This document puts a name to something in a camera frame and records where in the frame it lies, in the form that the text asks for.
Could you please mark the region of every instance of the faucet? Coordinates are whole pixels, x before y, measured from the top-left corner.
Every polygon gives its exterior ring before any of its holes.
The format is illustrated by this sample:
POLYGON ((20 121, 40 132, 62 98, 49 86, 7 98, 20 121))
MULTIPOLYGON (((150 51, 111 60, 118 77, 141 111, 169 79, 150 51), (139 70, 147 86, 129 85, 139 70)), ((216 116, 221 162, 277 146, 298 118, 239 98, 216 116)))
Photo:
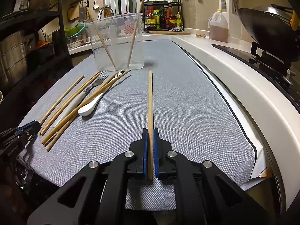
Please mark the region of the faucet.
POLYGON ((104 6, 104 7, 102 7, 100 10, 99 10, 99 15, 98 15, 98 20, 100 20, 101 18, 102 18, 102 12, 104 11, 104 10, 109 10, 109 13, 110 13, 110 16, 109 17, 111 17, 111 16, 113 16, 114 14, 113 14, 113 10, 111 9, 111 7, 110 6, 104 6))

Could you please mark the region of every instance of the clear plastic bin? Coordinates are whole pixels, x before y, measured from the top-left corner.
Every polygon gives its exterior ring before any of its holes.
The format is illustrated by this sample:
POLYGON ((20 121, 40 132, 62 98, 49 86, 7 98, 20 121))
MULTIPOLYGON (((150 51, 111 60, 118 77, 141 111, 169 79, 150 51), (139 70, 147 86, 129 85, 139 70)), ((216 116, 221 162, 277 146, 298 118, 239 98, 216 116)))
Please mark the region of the clear plastic bin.
POLYGON ((91 39, 98 70, 140 69, 144 66, 141 15, 142 13, 127 13, 87 24, 86 31, 91 39), (138 23, 138 27, 130 64, 127 67, 136 23, 138 23), (107 46, 115 67, 107 55, 99 36, 107 46))

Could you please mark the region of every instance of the silver screw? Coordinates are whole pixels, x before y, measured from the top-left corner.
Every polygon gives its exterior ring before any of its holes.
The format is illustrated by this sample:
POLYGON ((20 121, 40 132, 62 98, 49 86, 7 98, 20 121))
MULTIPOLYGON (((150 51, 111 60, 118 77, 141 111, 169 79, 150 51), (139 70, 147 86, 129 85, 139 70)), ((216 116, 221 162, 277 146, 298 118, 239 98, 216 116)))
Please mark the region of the silver screw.
POLYGON ((91 161, 91 162, 88 164, 88 166, 89 166, 90 168, 98 167, 98 162, 96 162, 96 161, 91 161))
POLYGON ((203 162, 203 166, 205 166, 206 168, 210 168, 210 167, 212 167, 212 162, 205 161, 205 162, 203 162))
POLYGON ((134 155, 133 151, 127 151, 124 153, 126 157, 132 157, 134 155))
POLYGON ((169 157, 177 156, 177 153, 175 151, 169 151, 167 154, 168 154, 169 157))

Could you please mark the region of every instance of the gray table mat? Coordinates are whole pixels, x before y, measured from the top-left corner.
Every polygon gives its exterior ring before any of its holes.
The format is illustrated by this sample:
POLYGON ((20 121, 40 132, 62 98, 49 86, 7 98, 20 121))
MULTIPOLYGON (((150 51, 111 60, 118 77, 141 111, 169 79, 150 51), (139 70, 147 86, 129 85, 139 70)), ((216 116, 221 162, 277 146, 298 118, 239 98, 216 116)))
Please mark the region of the gray table mat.
MULTIPOLYGON (((147 127, 148 70, 152 69, 154 126, 160 137, 189 160, 209 159, 238 185, 247 182, 255 163, 253 147, 213 84, 170 40, 146 41, 143 53, 144 68, 122 78, 91 115, 77 117, 49 153, 38 136, 20 157, 39 175, 62 186, 89 161, 108 162, 128 150, 147 127)), ((91 55, 53 85, 20 125, 41 119, 75 79, 85 75, 65 99, 95 71, 91 55)), ((175 209, 174 188, 157 179, 152 185, 129 181, 126 207, 175 209)))

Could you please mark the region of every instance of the gas stove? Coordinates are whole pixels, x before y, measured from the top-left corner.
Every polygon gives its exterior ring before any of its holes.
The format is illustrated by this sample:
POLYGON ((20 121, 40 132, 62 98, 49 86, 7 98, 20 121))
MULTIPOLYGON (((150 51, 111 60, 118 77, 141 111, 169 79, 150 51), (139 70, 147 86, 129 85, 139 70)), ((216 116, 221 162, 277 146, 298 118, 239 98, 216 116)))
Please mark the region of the gas stove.
POLYGON ((300 84, 293 78, 296 73, 291 70, 293 64, 299 63, 282 61, 263 50, 259 55, 257 48, 261 47, 256 42, 252 43, 251 53, 215 44, 212 46, 239 59, 268 79, 300 113, 300 84))

